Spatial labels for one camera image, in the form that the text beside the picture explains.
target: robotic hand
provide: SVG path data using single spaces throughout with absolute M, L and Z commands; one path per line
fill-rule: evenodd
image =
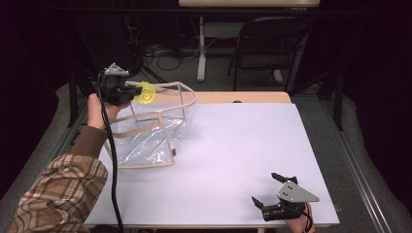
M 113 63 L 109 68 L 99 73 L 99 95 L 104 102 L 112 105 L 123 105 L 131 101 L 134 96 L 142 93 L 142 87 L 126 86 L 125 82 L 131 76 L 128 71 Z
M 252 200 L 258 207 L 265 221 L 299 218 L 306 207 L 306 202 L 319 202 L 319 197 L 297 185 L 297 178 L 285 178 L 272 173 L 272 178 L 284 186 L 279 190 L 277 196 L 280 202 L 273 206 L 264 206 L 255 197 Z

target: person's arm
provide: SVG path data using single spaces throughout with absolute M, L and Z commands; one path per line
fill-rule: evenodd
M 38 183 L 20 199 L 10 233 L 24 231 L 88 232 L 83 222 L 91 212 L 107 179 L 98 160 L 107 139 L 100 100 L 88 97 L 87 126 L 69 153 L 54 159 Z M 124 106 L 106 106 L 109 121 Z

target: human hand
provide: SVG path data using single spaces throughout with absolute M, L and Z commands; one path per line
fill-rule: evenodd
M 312 209 L 309 203 L 306 203 L 306 208 L 304 212 L 312 218 Z M 308 225 L 308 217 L 306 215 L 301 215 L 299 218 L 285 219 L 285 222 L 288 224 L 289 228 L 293 233 L 302 233 L 305 232 L 306 226 Z M 308 233 L 314 232 L 315 226 L 312 225 Z
M 121 109 L 126 108 L 130 105 L 130 102 L 121 106 L 115 106 L 105 103 L 107 117 L 110 123 L 116 120 L 116 117 Z M 88 116 L 87 125 L 92 126 L 101 130 L 105 129 L 105 124 L 102 117 L 102 106 L 100 104 L 100 99 L 97 97 L 96 93 L 92 93 L 88 96 L 87 100 Z

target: white tabletop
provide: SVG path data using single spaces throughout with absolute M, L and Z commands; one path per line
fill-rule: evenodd
M 179 0 L 181 7 L 318 7 L 320 0 Z
M 264 221 L 252 196 L 279 202 L 283 186 L 271 173 L 297 176 L 317 195 L 316 225 L 339 223 L 294 104 L 195 104 L 178 142 L 175 165 L 119 170 L 118 202 L 125 225 L 153 228 L 276 227 Z M 109 173 L 105 150 L 100 159 Z M 86 224 L 117 224 L 106 183 Z

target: floor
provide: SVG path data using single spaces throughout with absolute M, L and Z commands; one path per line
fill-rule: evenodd
M 148 66 L 168 82 L 179 81 L 195 91 L 231 90 L 232 75 L 227 76 L 232 49 L 222 48 L 219 41 L 208 40 L 206 81 L 196 80 L 196 50 L 180 59 L 157 47 L 156 58 L 148 58 Z M 241 73 L 241 83 L 272 82 L 270 72 Z M 157 83 L 152 76 L 141 72 L 133 81 Z M 283 86 L 244 87 L 239 90 L 283 90 Z M 338 213 L 340 224 L 318 229 L 318 232 L 410 232 L 412 219 L 404 206 L 391 194 L 379 171 L 371 163 L 362 145 L 361 132 L 356 118 L 356 106 L 348 99 L 343 102 L 343 128 L 336 129 L 331 120 L 332 101 L 316 98 L 317 84 L 292 97 L 307 131 L 326 186 Z M 19 196 L 32 185 L 49 161 L 70 148 L 70 141 L 84 123 L 85 98 L 79 94 L 80 117 L 72 128 L 69 122 L 68 86 L 57 91 L 59 107 L 50 128 L 38 148 L 33 152 L 20 176 L 0 201 L 0 232 L 6 232 L 16 210 Z M 277 232 L 290 232 L 279 229 Z

